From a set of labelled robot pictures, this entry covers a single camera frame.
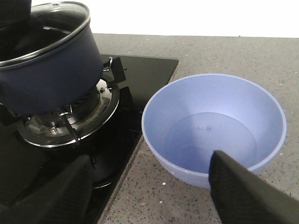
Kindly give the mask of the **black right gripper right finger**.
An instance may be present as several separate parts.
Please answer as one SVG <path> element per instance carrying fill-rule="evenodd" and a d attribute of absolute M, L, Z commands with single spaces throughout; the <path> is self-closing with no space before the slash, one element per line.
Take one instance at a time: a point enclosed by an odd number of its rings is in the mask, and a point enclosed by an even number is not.
<path fill-rule="evenodd" d="M 223 224 L 297 224 L 299 202 L 261 180 L 227 155 L 210 161 L 211 198 Z"/>

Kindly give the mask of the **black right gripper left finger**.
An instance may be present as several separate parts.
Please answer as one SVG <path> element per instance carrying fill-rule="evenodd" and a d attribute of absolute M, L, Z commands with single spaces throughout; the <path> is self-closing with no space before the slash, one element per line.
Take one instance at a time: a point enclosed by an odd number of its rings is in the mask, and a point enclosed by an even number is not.
<path fill-rule="evenodd" d="M 1 212 L 2 224 L 80 224 L 92 191 L 94 167 L 78 157 L 47 184 Z"/>

